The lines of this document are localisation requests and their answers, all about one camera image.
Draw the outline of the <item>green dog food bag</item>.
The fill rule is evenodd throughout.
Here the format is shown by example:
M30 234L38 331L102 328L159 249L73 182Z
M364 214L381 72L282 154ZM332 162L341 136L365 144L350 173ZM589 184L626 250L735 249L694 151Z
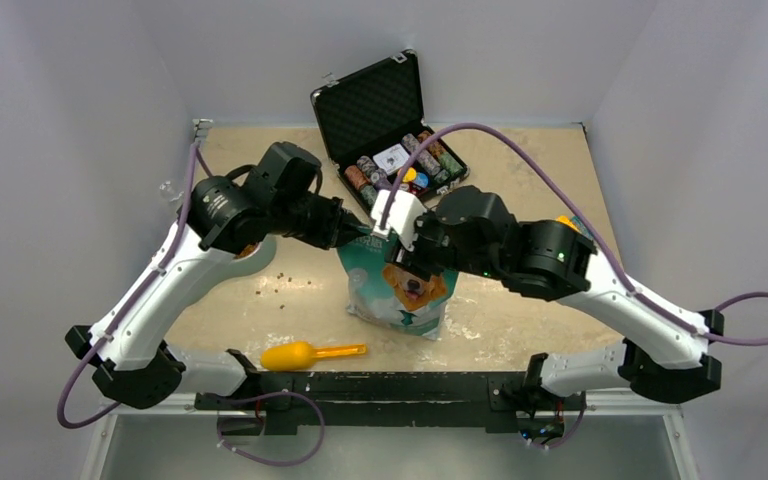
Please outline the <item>green dog food bag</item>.
M436 340L458 273L446 270L423 280L386 261L397 244L367 235L337 249L348 277L347 311L371 324Z

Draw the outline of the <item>yellow plastic scoop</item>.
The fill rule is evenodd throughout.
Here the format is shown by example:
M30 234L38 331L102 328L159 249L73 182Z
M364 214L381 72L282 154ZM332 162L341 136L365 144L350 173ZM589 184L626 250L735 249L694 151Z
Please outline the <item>yellow plastic scoop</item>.
M315 347L309 342L298 341L265 350L260 356L260 364L274 372L301 371L322 360L362 356L367 351L366 344Z

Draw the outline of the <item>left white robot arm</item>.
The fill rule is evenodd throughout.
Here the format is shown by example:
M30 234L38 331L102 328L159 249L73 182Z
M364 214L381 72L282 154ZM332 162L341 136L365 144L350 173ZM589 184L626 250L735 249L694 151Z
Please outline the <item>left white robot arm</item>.
M321 185L320 161L290 142L271 144L256 164L195 182L125 296L95 324L67 333L100 393L136 409L180 392L214 394L235 409L252 405L258 382L241 353L189 352L166 334L219 283L265 268L276 237L329 250L365 235L367 226L340 198L322 196Z

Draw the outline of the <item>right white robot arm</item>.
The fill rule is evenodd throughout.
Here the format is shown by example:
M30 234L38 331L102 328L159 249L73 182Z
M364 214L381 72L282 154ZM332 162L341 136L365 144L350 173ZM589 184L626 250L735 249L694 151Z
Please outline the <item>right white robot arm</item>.
M623 283L606 253L557 220L520 221L496 194L473 186L445 195L434 209L406 193L380 192L373 232L394 236L390 261L420 278L448 270L499 281L525 298L585 313L621 340L577 354L536 354L521 381L536 407L583 391L627 387L661 403L681 404L717 391L722 365L709 333L723 316L693 312Z

